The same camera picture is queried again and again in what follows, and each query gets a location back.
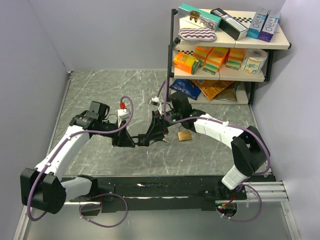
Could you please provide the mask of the black padlock with keys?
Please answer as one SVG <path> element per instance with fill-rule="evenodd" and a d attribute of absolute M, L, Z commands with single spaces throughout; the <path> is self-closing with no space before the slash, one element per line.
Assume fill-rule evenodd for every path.
<path fill-rule="evenodd" d="M 135 145 L 139 147 L 149 147 L 150 146 L 150 140 L 148 139 L 147 134 L 138 134 L 131 137 L 133 140 L 136 140 L 134 143 Z"/>

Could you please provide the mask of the large brass padlock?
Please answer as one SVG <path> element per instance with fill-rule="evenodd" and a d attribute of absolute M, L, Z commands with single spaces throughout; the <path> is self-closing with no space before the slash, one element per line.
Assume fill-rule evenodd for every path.
<path fill-rule="evenodd" d="M 192 135 L 189 130 L 181 130 L 183 126 L 180 124 L 178 127 L 177 137 L 180 142 L 191 141 Z"/>

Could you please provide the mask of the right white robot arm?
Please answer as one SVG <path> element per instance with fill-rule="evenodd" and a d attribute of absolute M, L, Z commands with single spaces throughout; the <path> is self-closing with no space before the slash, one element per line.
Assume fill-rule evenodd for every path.
<path fill-rule="evenodd" d="M 231 149 L 233 166 L 217 183 L 218 193 L 223 199 L 230 199 L 240 184 L 258 174 L 264 163 L 270 162 L 270 152 L 254 126 L 245 128 L 217 120 L 193 108 L 182 92 L 172 94 L 170 110 L 165 109 L 165 103 L 158 96 L 151 98 L 150 104 L 158 109 L 152 113 L 146 135 L 139 140 L 144 146 L 163 140 L 168 128 L 180 123 L 187 131 L 211 137 Z"/>

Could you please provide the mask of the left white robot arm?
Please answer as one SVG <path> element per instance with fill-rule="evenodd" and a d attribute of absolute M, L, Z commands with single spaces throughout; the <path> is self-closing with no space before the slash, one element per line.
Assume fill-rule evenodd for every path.
<path fill-rule="evenodd" d="M 88 175 L 62 182 L 62 176 L 69 162 L 78 154 L 83 145 L 94 135 L 114 138 L 125 130 L 132 120 L 134 110 L 126 109 L 120 103 L 118 118 L 120 123 L 104 121 L 109 106 L 92 101 L 88 110 L 77 114 L 54 149 L 34 168 L 25 168 L 20 175 L 21 200 L 26 206 L 30 220 L 36 221 L 31 209 L 44 213 L 58 213 L 65 202 L 78 197 L 87 201 L 95 200 L 99 195 L 98 180 Z"/>

